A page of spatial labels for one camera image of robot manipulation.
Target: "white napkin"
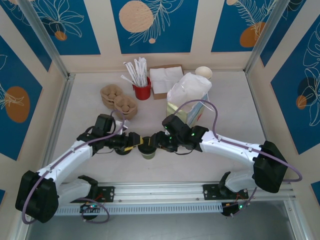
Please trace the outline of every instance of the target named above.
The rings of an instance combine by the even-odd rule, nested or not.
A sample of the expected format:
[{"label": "white napkin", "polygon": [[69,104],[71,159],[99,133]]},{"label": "white napkin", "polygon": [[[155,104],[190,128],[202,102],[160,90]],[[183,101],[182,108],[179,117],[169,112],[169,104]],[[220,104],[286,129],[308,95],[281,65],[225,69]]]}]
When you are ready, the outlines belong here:
[{"label": "white napkin", "polygon": [[149,73],[153,92],[155,94],[169,92],[169,90],[184,76],[181,66],[150,68]]}]

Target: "red cup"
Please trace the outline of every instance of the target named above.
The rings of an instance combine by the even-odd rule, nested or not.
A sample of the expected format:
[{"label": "red cup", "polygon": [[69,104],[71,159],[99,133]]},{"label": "red cup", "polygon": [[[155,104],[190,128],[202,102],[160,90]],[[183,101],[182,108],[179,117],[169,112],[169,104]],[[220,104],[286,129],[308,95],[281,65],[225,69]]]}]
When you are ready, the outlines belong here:
[{"label": "red cup", "polygon": [[148,85],[145,87],[138,87],[136,85],[132,85],[133,86],[133,90],[135,92],[135,97],[139,100],[147,100],[148,98],[150,98],[151,95],[151,82],[150,82],[150,78],[147,77],[147,82]]}]

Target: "box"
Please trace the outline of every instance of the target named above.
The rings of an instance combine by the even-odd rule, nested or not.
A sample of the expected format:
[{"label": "box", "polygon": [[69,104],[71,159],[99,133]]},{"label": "box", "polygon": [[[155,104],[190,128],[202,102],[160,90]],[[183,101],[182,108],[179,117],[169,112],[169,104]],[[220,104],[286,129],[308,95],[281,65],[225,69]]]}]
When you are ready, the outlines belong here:
[{"label": "box", "polygon": [[[175,68],[175,67],[181,67],[183,75],[185,74],[185,73],[184,73],[184,69],[182,68],[182,64],[171,64],[171,65],[153,66],[153,67],[150,67],[150,69],[168,69],[168,68]],[[167,92],[155,93],[155,92],[154,92],[154,89],[152,89],[152,93],[153,93],[153,99],[154,99],[154,100],[166,99],[166,98],[167,98]]]},{"label": "box", "polygon": [[[208,101],[208,95],[204,95],[203,100]],[[169,116],[170,114],[173,114],[180,106],[176,106],[170,102],[166,103],[166,116]],[[177,112],[176,116],[178,116],[185,124],[187,124],[189,127],[193,127],[196,122],[201,117],[205,106],[201,102],[197,102],[195,106],[192,108],[190,112],[185,112],[184,110],[179,110]]]}]

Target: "plastic bag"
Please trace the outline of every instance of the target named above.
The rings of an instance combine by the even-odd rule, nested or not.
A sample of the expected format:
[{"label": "plastic bag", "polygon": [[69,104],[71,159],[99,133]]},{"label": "plastic bag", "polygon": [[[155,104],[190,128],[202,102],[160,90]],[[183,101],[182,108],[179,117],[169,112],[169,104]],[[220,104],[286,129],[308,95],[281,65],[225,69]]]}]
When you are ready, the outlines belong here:
[{"label": "plastic bag", "polygon": [[[212,87],[212,83],[203,76],[187,73],[167,94],[167,102],[181,106],[187,101],[202,99]],[[183,110],[190,112],[197,102],[187,104]]]}]

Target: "vent grille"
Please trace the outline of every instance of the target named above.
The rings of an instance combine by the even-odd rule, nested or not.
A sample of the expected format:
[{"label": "vent grille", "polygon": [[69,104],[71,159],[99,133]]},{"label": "vent grille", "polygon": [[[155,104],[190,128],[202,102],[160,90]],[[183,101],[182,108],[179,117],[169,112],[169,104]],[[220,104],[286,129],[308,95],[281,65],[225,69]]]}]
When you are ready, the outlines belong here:
[{"label": "vent grille", "polygon": [[[190,204],[127,204],[108,205],[105,207],[110,215],[135,215],[135,214],[192,214],[192,213],[222,213],[221,203],[190,203]],[[94,209],[85,215],[106,215],[103,209]],[[80,205],[69,205],[59,208],[56,216],[78,216]]]}]

